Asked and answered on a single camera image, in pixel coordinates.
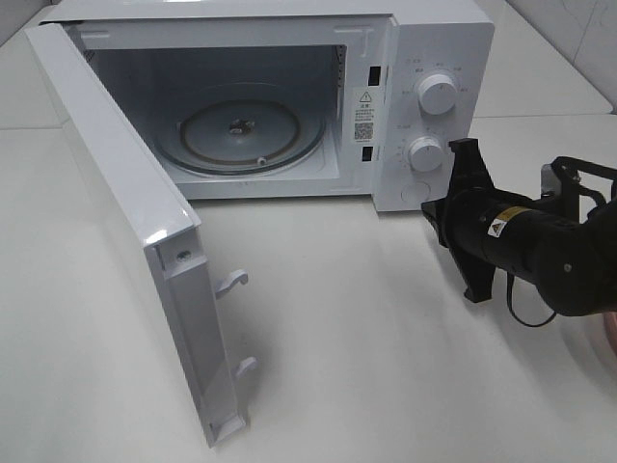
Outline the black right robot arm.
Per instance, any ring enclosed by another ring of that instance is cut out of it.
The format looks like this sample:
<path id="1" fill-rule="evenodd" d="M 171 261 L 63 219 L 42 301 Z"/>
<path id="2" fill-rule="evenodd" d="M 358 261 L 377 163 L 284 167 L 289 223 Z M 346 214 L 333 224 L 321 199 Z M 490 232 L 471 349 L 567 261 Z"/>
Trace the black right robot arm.
<path id="1" fill-rule="evenodd" d="M 449 142 L 454 164 L 447 194 L 421 206 L 447 248 L 473 303 L 492 297 L 497 269 L 533 284 L 554 314 L 587 316 L 616 309 L 616 198 L 580 182 L 614 181 L 616 171 L 558 156 L 542 169 L 538 200 L 498 189 L 477 140 Z"/>

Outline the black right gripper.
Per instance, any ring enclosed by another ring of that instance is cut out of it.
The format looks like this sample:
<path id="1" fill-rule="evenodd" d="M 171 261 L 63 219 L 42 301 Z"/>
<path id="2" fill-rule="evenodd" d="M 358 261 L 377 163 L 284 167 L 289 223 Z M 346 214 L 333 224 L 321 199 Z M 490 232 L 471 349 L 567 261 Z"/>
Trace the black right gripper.
<path id="1" fill-rule="evenodd" d="M 520 278 L 536 276 L 543 211 L 521 196 L 495 188 L 479 141 L 448 143 L 454 163 L 446 198 L 421 204 L 421 212 L 447 248 L 473 303 L 492 298 L 499 268 Z"/>

